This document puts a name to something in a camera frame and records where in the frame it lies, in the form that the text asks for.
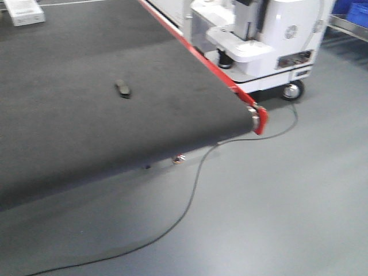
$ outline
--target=blue bin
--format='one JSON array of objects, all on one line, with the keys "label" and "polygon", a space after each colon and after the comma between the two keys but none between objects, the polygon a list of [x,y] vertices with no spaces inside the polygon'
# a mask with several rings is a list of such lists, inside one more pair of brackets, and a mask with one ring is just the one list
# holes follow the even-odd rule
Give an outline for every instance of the blue bin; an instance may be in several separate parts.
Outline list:
[{"label": "blue bin", "polygon": [[337,0],[332,14],[347,14],[352,3],[368,3],[368,0]]},{"label": "blue bin", "polygon": [[346,20],[368,28],[368,3],[353,3]]}]

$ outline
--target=caster wheel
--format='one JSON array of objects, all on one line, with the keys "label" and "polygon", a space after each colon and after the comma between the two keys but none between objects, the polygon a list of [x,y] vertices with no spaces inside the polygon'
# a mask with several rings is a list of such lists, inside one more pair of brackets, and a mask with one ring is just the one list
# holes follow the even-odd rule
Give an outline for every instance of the caster wheel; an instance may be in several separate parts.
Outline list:
[{"label": "caster wheel", "polygon": [[185,155],[182,155],[182,154],[180,154],[180,155],[178,155],[178,156],[174,156],[173,158],[172,158],[172,162],[175,164],[175,165],[177,165],[177,164],[181,164],[181,163],[183,163],[185,161]]},{"label": "caster wheel", "polygon": [[304,94],[304,84],[301,80],[295,80],[294,82],[290,82],[285,86],[281,98],[285,101],[295,101],[299,99]]}]

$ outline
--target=black wheel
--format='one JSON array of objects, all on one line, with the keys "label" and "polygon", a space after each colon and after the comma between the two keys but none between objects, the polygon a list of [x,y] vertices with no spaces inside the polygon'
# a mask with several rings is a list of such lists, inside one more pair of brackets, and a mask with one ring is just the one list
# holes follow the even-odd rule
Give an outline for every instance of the black wheel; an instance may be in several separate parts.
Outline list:
[{"label": "black wheel", "polygon": [[295,80],[290,82],[283,89],[281,98],[285,101],[295,101],[299,99],[304,94],[304,84],[301,80]]}]

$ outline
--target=metal shelf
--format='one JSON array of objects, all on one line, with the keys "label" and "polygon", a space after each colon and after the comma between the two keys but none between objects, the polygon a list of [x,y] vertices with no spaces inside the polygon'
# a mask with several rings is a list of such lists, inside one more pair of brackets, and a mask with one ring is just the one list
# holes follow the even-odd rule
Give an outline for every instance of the metal shelf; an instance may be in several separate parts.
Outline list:
[{"label": "metal shelf", "polygon": [[344,14],[332,14],[329,18],[328,26],[368,42],[368,28],[347,21],[345,17]]}]

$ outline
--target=black cable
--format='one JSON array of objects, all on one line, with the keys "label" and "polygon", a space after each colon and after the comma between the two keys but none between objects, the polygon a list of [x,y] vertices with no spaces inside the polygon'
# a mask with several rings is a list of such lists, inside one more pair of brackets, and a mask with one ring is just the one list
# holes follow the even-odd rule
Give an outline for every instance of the black cable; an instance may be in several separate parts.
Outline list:
[{"label": "black cable", "polygon": [[156,242],[158,242],[160,239],[162,239],[163,237],[165,237],[167,234],[169,234],[184,218],[185,216],[187,215],[190,207],[191,207],[191,204],[193,203],[193,200],[194,200],[194,196],[196,194],[196,191],[197,191],[197,186],[198,186],[198,180],[200,178],[200,175],[201,175],[201,170],[202,170],[202,167],[203,167],[203,164],[205,163],[208,155],[214,151],[216,148],[218,147],[221,147],[223,145],[226,145],[226,144],[229,144],[229,143],[233,143],[233,142],[238,142],[238,141],[259,141],[259,140],[267,140],[267,139],[272,139],[272,138],[276,138],[276,137],[279,137],[279,136],[282,136],[286,133],[288,133],[289,131],[291,131],[297,124],[298,124],[298,121],[299,121],[299,116],[298,116],[298,112],[296,110],[296,107],[294,106],[294,104],[292,103],[291,104],[292,106],[292,112],[294,114],[294,121],[293,123],[291,124],[290,127],[288,127],[287,129],[285,129],[284,131],[280,132],[280,133],[277,133],[277,134],[274,134],[274,135],[271,135],[271,136],[267,136],[267,137],[261,137],[261,138],[250,138],[250,139],[234,139],[234,140],[229,140],[229,141],[225,141],[225,142],[222,142],[222,143],[217,143],[216,145],[214,145],[213,147],[211,147],[207,152],[206,154],[202,157],[201,161],[200,161],[200,165],[198,166],[198,169],[197,169],[197,173],[195,175],[195,180],[194,180],[194,185],[193,185],[193,189],[191,191],[191,195],[190,195],[190,198],[189,198],[189,201],[185,207],[185,210],[184,212],[182,213],[182,215],[179,217],[179,219],[176,220],[175,223],[173,223],[173,225],[171,227],[169,227],[167,230],[165,230],[161,235],[159,235],[158,237],[154,238],[153,240],[151,240],[150,242],[148,243],[145,243],[141,246],[138,246],[132,250],[129,250],[129,251],[126,251],[126,252],[123,252],[121,254],[117,254],[117,255],[114,255],[114,256],[110,256],[110,257],[105,257],[105,258],[101,258],[101,259],[97,259],[97,260],[91,260],[89,262],[84,262],[84,263],[78,263],[78,264],[71,264],[71,265],[68,265],[68,266],[60,266],[60,267],[56,267],[54,269],[47,269],[47,270],[43,270],[43,271],[39,271],[39,272],[36,272],[36,273],[32,273],[32,274],[27,274],[25,276],[37,276],[37,275],[41,275],[41,274],[44,274],[44,273],[48,273],[48,272],[53,272],[53,271],[58,271],[58,270],[63,270],[63,269],[71,269],[73,267],[80,267],[80,266],[85,266],[85,265],[91,265],[93,263],[99,263],[99,262],[103,262],[105,260],[111,260],[111,259],[116,259],[116,258],[119,258],[119,257],[122,257],[122,256],[126,256],[128,254],[131,254],[133,252],[136,252],[138,250],[141,250],[141,249],[144,249]]}]

